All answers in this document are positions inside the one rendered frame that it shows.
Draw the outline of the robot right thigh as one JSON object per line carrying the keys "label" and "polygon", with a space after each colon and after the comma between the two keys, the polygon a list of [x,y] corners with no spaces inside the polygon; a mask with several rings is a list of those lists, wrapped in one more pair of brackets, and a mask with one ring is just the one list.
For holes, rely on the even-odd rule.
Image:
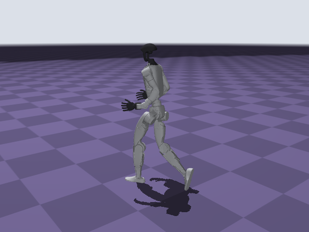
{"label": "robot right thigh", "polygon": [[154,136],[157,146],[161,153],[166,154],[170,151],[170,145],[164,143],[166,126],[162,121],[167,121],[169,113],[165,111],[165,116],[154,122]]}

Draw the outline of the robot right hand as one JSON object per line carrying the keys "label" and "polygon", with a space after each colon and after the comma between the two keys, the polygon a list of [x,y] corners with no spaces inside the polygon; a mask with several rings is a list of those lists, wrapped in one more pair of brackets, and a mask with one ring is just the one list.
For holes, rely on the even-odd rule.
{"label": "robot right hand", "polygon": [[[143,92],[137,92],[137,93],[136,93],[136,94],[141,93],[141,94],[136,95],[136,96],[139,96],[139,97],[137,97],[137,98],[140,98],[140,99],[138,99],[138,100],[147,99],[146,91],[145,91],[145,90],[142,90],[142,89],[140,89],[140,91],[143,91]],[[142,96],[140,96],[140,95],[142,95]],[[141,98],[141,97],[143,97],[143,98]]]}

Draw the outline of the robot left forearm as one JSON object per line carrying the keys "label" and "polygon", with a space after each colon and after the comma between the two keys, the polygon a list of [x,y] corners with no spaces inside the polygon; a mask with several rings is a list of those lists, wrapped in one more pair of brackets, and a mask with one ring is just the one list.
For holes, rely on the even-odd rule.
{"label": "robot left forearm", "polygon": [[149,105],[151,105],[152,102],[156,100],[158,96],[158,91],[153,90],[151,95],[148,96],[148,98],[145,100],[145,102],[141,104],[136,104],[137,109],[147,109]]}

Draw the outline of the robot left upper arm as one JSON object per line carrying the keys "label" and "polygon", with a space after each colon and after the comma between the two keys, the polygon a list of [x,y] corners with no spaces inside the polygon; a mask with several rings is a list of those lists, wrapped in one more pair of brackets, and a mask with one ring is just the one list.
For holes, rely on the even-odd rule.
{"label": "robot left upper arm", "polygon": [[[153,73],[152,73],[152,70],[150,69],[150,67],[147,67],[147,68],[143,69],[143,70],[141,71],[141,73],[142,73],[142,76],[146,79],[148,85],[149,85],[150,87],[152,87],[152,91],[153,91],[153,90],[157,90],[157,91],[158,91],[158,94],[159,94],[159,93],[160,93],[160,90],[159,90],[159,88],[158,88],[158,86],[157,86],[157,83],[156,83],[154,77],[153,77]],[[152,91],[151,91],[151,92],[152,92]]]}

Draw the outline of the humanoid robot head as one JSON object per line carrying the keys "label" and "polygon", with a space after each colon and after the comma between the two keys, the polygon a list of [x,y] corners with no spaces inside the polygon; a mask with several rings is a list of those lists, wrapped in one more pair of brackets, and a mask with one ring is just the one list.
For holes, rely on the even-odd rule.
{"label": "humanoid robot head", "polygon": [[143,52],[144,61],[146,62],[148,61],[150,65],[158,65],[153,58],[149,58],[149,54],[152,54],[153,51],[157,50],[157,47],[154,44],[152,43],[145,44],[144,46],[141,47],[140,50]]}

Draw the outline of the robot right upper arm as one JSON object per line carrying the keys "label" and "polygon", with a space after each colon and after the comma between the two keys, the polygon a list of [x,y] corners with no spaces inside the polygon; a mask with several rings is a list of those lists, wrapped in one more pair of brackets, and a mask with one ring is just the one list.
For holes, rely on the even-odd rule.
{"label": "robot right upper arm", "polygon": [[[162,66],[161,66],[161,68],[162,68]],[[163,75],[163,87],[164,87],[163,88],[163,92],[166,92],[166,91],[168,91],[170,89],[170,86],[169,86],[167,78],[166,78],[166,76],[165,76],[165,74],[163,72],[163,68],[162,68],[162,75]]]}

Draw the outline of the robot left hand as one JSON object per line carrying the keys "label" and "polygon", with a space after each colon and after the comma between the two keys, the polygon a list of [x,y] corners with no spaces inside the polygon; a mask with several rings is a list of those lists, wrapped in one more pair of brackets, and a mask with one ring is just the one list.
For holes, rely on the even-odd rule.
{"label": "robot left hand", "polygon": [[127,99],[125,99],[125,101],[127,101],[128,103],[122,102],[122,104],[124,104],[124,105],[121,105],[121,106],[123,106],[122,109],[126,109],[126,110],[123,110],[123,111],[131,111],[133,109],[139,110],[139,109],[137,109],[136,104],[141,104],[141,102],[133,103],[133,102],[130,102],[129,100],[127,100]]}

